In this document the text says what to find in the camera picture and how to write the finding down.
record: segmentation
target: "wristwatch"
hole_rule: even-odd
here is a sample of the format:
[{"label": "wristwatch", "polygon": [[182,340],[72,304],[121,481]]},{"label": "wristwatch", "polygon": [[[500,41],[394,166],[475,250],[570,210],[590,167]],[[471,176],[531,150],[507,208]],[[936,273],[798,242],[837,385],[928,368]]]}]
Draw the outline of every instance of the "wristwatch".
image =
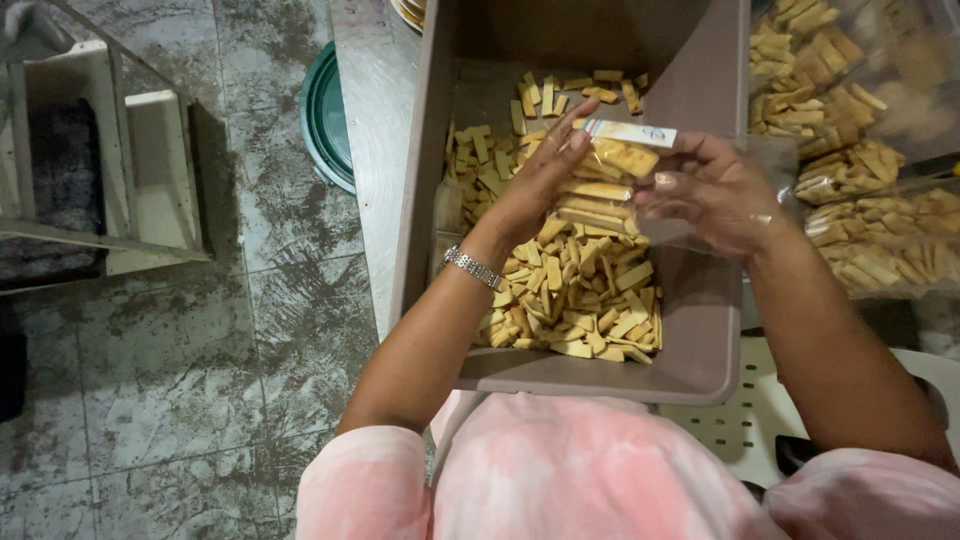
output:
[{"label": "wristwatch", "polygon": [[460,244],[446,250],[444,266],[447,266],[451,262],[466,270],[467,273],[474,278],[486,283],[489,288],[498,290],[500,286],[500,275],[460,251]]}]

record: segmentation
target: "metal table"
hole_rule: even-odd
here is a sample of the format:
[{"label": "metal table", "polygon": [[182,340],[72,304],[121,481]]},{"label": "metal table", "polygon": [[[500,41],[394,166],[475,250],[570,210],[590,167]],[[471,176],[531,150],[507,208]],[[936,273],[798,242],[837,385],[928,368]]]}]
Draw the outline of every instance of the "metal table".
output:
[{"label": "metal table", "polygon": [[331,1],[330,22],[337,44],[373,313],[382,341],[387,336],[394,288],[420,35],[383,0]]}]

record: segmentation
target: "dirty floor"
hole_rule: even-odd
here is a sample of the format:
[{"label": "dirty floor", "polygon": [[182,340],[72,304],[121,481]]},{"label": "dirty floor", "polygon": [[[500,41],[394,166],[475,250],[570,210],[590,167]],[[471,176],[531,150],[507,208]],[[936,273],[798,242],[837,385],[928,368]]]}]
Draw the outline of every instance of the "dirty floor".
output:
[{"label": "dirty floor", "polygon": [[0,304],[30,339],[26,409],[0,424],[0,538],[293,538],[300,473],[376,345],[356,200],[300,136],[326,3],[68,3],[198,100],[216,262]]}]

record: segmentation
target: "pink shirt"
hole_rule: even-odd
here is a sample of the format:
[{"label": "pink shirt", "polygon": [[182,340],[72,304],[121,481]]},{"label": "pink shirt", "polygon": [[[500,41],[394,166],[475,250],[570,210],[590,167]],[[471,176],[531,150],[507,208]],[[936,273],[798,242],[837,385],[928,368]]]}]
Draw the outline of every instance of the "pink shirt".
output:
[{"label": "pink shirt", "polygon": [[433,487],[412,431],[327,444],[300,480],[297,538],[960,538],[960,479],[901,455],[822,454],[760,506],[645,405],[455,391],[433,426]]}]

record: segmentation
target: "green bucket lid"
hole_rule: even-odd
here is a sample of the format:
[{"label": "green bucket lid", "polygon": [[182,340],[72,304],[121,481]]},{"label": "green bucket lid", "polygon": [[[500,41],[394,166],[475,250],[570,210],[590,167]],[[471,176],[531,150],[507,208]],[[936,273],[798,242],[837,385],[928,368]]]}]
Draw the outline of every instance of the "green bucket lid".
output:
[{"label": "green bucket lid", "polygon": [[300,130],[317,176],[355,196],[344,94],[333,41],[313,61],[300,87]]}]

